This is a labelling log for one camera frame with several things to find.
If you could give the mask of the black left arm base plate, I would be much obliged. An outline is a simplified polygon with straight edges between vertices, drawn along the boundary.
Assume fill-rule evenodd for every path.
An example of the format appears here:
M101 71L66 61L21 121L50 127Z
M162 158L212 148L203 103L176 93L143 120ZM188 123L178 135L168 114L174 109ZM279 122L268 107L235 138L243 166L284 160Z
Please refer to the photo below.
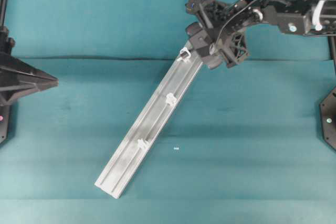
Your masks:
M1 107L1 144L15 135L16 105Z

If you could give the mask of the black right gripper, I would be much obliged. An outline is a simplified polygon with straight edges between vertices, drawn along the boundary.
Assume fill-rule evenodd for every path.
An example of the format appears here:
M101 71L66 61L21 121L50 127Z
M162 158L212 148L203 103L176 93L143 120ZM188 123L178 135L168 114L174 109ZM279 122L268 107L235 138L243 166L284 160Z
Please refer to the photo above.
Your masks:
M241 64L249 56L246 45L246 28L242 13L239 13L248 4L247 0L238 0L227 4L218 0L207 0L200 4L195 14L198 23L208 33L227 68Z

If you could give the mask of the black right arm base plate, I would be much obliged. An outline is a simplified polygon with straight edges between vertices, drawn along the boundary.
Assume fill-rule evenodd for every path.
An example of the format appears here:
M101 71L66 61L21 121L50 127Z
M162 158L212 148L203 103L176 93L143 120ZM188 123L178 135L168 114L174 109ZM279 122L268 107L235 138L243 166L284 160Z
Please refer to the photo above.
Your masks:
M319 108L323 139L335 151L335 88L320 102Z

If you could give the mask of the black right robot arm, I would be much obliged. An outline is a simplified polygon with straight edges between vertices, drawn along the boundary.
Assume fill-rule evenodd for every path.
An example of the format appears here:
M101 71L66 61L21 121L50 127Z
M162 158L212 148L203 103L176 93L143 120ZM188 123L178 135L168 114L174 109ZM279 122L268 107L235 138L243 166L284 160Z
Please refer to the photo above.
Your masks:
M242 63L248 56L246 29L267 24L283 34L335 37L335 0L188 0L197 21L186 28L192 48L214 69Z

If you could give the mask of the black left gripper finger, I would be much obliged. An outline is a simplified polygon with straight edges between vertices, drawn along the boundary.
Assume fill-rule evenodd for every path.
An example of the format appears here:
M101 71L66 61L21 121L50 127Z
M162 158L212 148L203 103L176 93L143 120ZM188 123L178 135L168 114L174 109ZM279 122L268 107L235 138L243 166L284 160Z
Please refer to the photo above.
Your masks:
M40 69L37 69L9 54L1 53L1 70L10 73L23 74L40 79L58 81L58 79Z
M11 105L19 98L58 86L58 81L41 83L22 82L17 85L1 87L1 106Z

